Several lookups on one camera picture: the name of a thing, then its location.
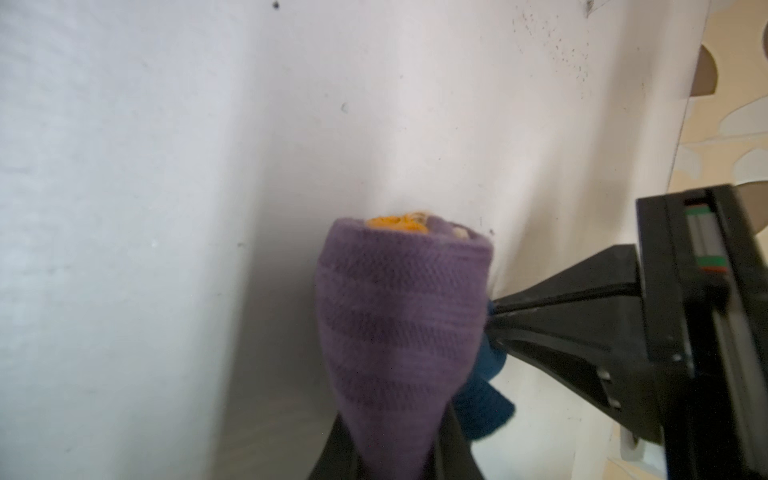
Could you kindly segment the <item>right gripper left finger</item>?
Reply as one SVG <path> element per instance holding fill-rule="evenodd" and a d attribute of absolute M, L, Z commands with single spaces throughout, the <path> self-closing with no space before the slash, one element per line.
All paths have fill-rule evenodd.
<path fill-rule="evenodd" d="M 362 461 L 343 418 L 338 414 L 320 457 L 307 479 L 360 480 L 364 478 Z"/>

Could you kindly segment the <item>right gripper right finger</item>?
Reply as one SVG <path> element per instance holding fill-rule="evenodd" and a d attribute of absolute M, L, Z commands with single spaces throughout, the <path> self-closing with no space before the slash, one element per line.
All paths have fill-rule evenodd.
<path fill-rule="evenodd" d="M 433 446 L 431 478 L 483 480 L 452 404 L 448 404 Z"/>

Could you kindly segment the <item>purple striped sock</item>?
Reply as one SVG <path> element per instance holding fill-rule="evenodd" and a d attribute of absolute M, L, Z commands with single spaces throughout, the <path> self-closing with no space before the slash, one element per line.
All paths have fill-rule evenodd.
<path fill-rule="evenodd" d="M 492 386 L 504 353 L 485 332 L 491 242 L 421 212 L 333 223 L 315 306 L 337 415 L 364 479 L 432 479 L 448 404 L 471 444 L 513 416 Z"/>

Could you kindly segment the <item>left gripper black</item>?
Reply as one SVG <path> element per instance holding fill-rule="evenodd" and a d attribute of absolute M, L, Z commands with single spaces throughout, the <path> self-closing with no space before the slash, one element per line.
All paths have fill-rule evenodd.
<path fill-rule="evenodd" d="M 649 356 L 634 245 L 493 300 L 489 342 L 635 436 L 663 437 L 669 478 L 763 479 L 767 267 L 739 195 L 711 186 L 636 208 Z"/>

